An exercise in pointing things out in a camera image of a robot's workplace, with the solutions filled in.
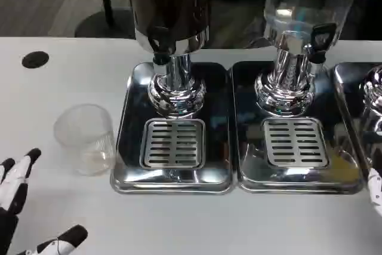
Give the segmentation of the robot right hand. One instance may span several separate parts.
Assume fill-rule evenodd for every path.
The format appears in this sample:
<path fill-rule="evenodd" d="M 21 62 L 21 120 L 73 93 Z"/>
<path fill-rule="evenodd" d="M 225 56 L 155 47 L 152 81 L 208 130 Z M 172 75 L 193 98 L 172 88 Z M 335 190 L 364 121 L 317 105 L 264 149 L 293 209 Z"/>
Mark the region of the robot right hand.
<path fill-rule="evenodd" d="M 367 184 L 371 203 L 378 215 L 381 216 L 381 158 L 372 160 Z"/>

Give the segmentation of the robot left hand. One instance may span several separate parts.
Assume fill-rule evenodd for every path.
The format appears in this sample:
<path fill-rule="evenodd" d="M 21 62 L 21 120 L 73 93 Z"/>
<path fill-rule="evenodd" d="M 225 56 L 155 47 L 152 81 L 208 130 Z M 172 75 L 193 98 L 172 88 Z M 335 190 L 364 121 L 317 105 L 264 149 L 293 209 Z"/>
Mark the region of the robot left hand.
<path fill-rule="evenodd" d="M 41 150 L 33 148 L 19 161 L 8 158 L 1 162 L 1 254 L 7 254 L 19 223 L 28 193 L 28 178 Z M 75 225 L 56 238 L 42 242 L 21 254 L 71 254 L 88 237 L 82 225 Z"/>

